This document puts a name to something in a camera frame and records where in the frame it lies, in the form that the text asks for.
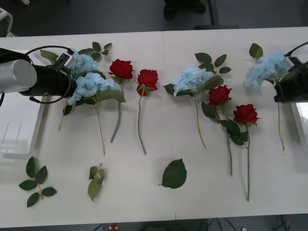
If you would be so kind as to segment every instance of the flower stem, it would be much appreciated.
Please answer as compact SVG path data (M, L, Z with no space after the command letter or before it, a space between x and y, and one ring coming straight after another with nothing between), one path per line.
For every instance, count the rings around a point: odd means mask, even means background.
M104 145L103 134L102 134L102 126L101 126L100 114L98 113L98 107L96 107L96 112L97 112L98 122L100 124L101 138L102 138L102 144L103 144L103 153L105 155L105 145Z
M142 139L141 139L141 135L140 135L140 114L141 114L141 99L143 97L143 94L144 94L144 91L145 91L145 88L142 90L142 94L141 94L141 97L139 99L139 113L138 113L138 135L139 135L139 140L140 140L140 143L141 143L141 146L142 146L142 149L143 149L143 152L144 154L146 154L146 151L145 151L145 148L144 148L144 145L143 145L143 142L142 142Z
M64 118L64 111L65 111L65 107L64 107L64 110L62 112L62 118L61 118L61 122L60 122L60 125L59 125L59 128L58 128L58 131L60 131L60 129L61 129L62 121L63 121L63 118Z
M121 82L120 82L121 91L122 91L122 94L124 94L123 88L122 88L122 84L123 84L124 82L122 81L122 79L121 79L120 81L121 81ZM117 119L116 128L115 128L114 134L112 135L112 138L111 138L110 143L112 143L112 141L114 141L114 138L115 138L115 136L116 136L117 131L119 130L120 123L121 123L122 112L121 112L121 103L120 103L120 102L118 103L118 113L119 113L119 115L118 115L118 119Z
M227 115L225 114L225 111L223 110L223 106L221 106L221 110L224 114L224 116L226 117L227 120L229 120L229 118L227 117ZM230 139L229 139L229 135L228 135L228 129L225 128L226 131L226 138L227 138L227 145L228 145L228 150L229 150L229 162L230 162L230 175L233 175L233 167L232 167L232 153L231 153L231 148L230 148Z
M250 137L248 133L248 147L247 147L247 201L249 202L250 199L250 155L249 155L249 148L250 148Z
M204 146L204 147L205 147L205 149L206 149L206 145L205 145L205 143L204 143L204 141L203 141L203 138L202 138L202 135L201 135L200 126L199 126L198 103L197 103L197 100L195 100L194 102L195 102L195 105L196 105L197 125L198 125L199 135L200 135L200 138L201 138L202 144L203 144L203 146Z
M277 103L277 105L278 105L278 132L279 132L280 142L281 142L281 145L282 145L283 154L285 154L284 143L283 143L283 139L282 139L281 131L280 131L280 107L279 107L279 103Z

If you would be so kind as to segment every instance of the white table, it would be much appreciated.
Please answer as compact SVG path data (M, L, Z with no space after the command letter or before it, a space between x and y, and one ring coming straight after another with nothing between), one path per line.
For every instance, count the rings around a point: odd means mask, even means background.
M126 85L127 103L116 139L116 102L103 103L100 113L106 156L94 108L85 105L64 118L58 131L65 101L46 106L38 134L36 156L46 165L49 177L44 186L53 186L53 198L26 208L31 194L18 187L27 179L26 161L0 160L0 227L39 226L125 221L172 220L307 213L308 154L298 138L292 111L285 105L282 135L283 155L277 127L277 105L270 85L262 86L260 98L245 92L244 76L253 64L248 54L251 43L265 52L274 47L286 51L307 40L308 28L149 32L127 34L2 38L1 47L31 49L42 45L87 48L93 41L112 42L112 54L100 61L106 76L114 59L131 60L134 78L141 69L159 74L159 90L143 100L142 136L148 151L142 153L137 134L138 99L136 83ZM253 103L262 118L251 128L251 202L245 200L246 152L231 145L233 178L228 175L225 135L219 125L200 112L205 150L198 136L193 102L189 97L173 98L163 85L170 83L189 64L198 64L196 52L213 58L227 54L232 68L224 75L233 90L229 114L236 104ZM158 184L168 163L183 158L188 175L177 190ZM103 163L106 178L94 203L87 195L88 171Z

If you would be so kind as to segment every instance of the blue hydrangea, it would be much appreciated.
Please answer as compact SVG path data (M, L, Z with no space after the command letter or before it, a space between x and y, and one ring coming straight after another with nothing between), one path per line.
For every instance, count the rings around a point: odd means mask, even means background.
M248 71L244 84L253 84L255 89L259 90L265 79L286 75L288 69L284 59L282 51L259 58L257 64Z
M172 79L171 83L174 84L173 95L176 96L179 91L186 90L196 93L213 76L213 72L207 72L205 69L198 71L197 66L190 65L179 76Z
M70 105L76 103L82 97L94 96L97 92L107 89L120 90L119 84L113 79L103 79L99 74L89 72L85 77L78 77L76 80L77 88L73 96L68 99Z
M86 73L90 71L97 71L97 62L93 58L86 54L78 54L78 51L72 49L75 53L73 58L75 59L70 65L73 75L76 73Z

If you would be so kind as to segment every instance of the green leaf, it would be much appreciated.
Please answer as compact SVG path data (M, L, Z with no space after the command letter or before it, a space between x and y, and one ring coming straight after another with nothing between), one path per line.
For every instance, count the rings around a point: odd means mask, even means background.
M240 137L242 141L247 142L248 141L248 131L242 132Z
M111 89L107 89L107 90L102 91L100 93L100 95L98 96L97 100L98 100L98 102L101 102L103 100L109 100L109 99L117 100L119 103L125 102L124 95L121 91L111 90Z
M102 52L103 55L108 55L108 53L109 53L108 50L104 50L104 51Z
M94 179L96 173L97 173L97 167L95 167L95 166L91 167L90 168L89 180Z
M225 74L225 73L228 73L230 71L231 71L231 68L229 68L227 66L224 66L221 69L219 69L219 73L221 73L221 74Z
M30 178L35 177L35 163L33 156L28 160L27 166L26 166L26 173Z
M239 135L230 135L230 138L236 145L244 145L244 142Z
M173 84L165 85L164 88L166 89L168 94L173 96L173 93L174 93L174 85ZM193 94L191 92L182 92L182 91L180 91L180 92L177 93L177 96L183 96L183 95L189 95L191 97L193 96Z
M71 105L67 105L65 106L65 108L63 108L63 115L66 116L67 114L69 114L71 112L71 110L73 109L73 107Z
M211 77L205 84L201 86L199 89L199 93L203 90L211 90L223 84L223 78L220 76L213 76Z
M110 46L112 45L112 43L108 43L104 46L104 50L108 49Z
M100 46L100 44L98 42L93 42L92 43L92 47L93 47L94 51L96 51L96 52L100 52L101 51L101 46Z
M46 168L46 165L44 167L42 167L38 173L36 174L35 176L35 181L36 183L38 184L42 184L44 183L45 179L47 177L47 168Z
M106 76L101 71L91 71L92 73L100 74L103 79L106 79Z
M201 63L209 64L210 62L212 62L211 56L206 53L196 53L194 55L196 56L196 59Z
M211 106L207 105L205 102L201 102L201 107L202 107L202 111L204 113L204 115L206 117L209 117L211 119L215 119L216 118L216 113L214 108L212 108Z
M187 177L183 159L172 161L164 171L162 186L177 189L181 187Z
M52 188L52 187L48 187L42 190L42 195L43 196L53 196L57 193L57 191Z
M29 191L35 189L37 187L37 183L34 180L25 180L21 184L19 184L19 188Z
M249 54L251 57L259 59L263 56L263 49L258 44L253 43L249 49Z
M33 193L27 200L27 208L35 205L37 201L39 200L39 193Z
M57 54L45 50L40 50L40 55L43 58L48 59L52 64L54 64L58 58Z
M215 60L215 67L219 67L221 66L225 61L226 61L226 58L227 58L227 55L224 54L220 57L218 57L216 60Z
M94 60L97 60L99 57L100 57L100 53L93 53L92 55L91 55L91 57L94 59Z
M98 181L99 181L99 178L95 177L93 180L91 180L88 186L88 195L91 198L92 202L102 187L102 185L98 184Z
M78 54L92 54L94 50L92 48L86 48L78 51Z
M212 64L201 64L199 66L200 69L206 69L206 71L214 70L214 66Z

